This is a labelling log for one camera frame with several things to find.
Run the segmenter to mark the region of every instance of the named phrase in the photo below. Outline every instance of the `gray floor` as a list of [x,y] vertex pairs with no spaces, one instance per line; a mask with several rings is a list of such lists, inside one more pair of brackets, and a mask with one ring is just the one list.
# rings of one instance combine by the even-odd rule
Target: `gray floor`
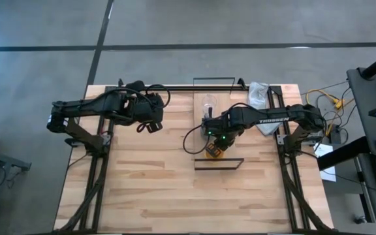
[[[106,3],[0,0],[0,46],[95,45]],[[116,0],[104,44],[271,42],[376,42],[376,1]],[[71,150],[66,136],[46,130],[50,103],[84,95],[92,59],[93,52],[0,52],[0,152],[33,163],[3,191],[0,234],[52,229]],[[345,81],[347,69],[375,60],[376,48],[103,52],[95,84],[235,76],[297,83],[303,93]],[[341,96],[346,88],[327,91]],[[314,104],[317,95],[310,97]],[[320,108],[327,112],[332,105],[321,99]],[[356,111],[347,130],[349,141],[364,134]],[[336,187],[326,185],[335,227],[375,234],[372,225],[353,224],[360,205]]]

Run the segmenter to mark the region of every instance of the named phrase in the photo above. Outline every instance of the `wooden tabletop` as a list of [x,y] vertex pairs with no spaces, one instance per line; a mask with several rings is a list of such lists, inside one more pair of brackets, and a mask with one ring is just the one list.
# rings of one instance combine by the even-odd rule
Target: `wooden tabletop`
[[[302,103],[298,85],[281,87],[285,105]],[[86,98],[93,99],[104,89],[105,86],[89,86]],[[160,94],[165,101],[166,93]],[[201,122],[205,94],[172,92],[164,110],[163,130],[157,133],[137,133],[136,125],[114,127],[99,232],[290,232],[273,136],[263,136],[253,127],[238,137],[225,153],[225,157],[245,159],[237,170],[194,170],[193,159],[204,154],[187,154],[182,140]],[[212,95],[218,98],[216,111],[246,102],[247,98],[246,91]],[[99,117],[83,117],[80,124],[95,134],[98,122]],[[293,131],[297,124],[290,123],[290,127]],[[189,150],[196,151],[204,146],[204,141],[199,133],[194,133],[186,144]],[[312,152],[310,147],[304,150]],[[83,155],[85,149],[76,148],[70,161]],[[62,227],[82,202],[90,162],[91,157],[86,157],[68,170],[54,228]],[[323,222],[333,227],[317,161],[301,155],[297,162],[305,199]],[[296,202],[294,207],[299,219]]]

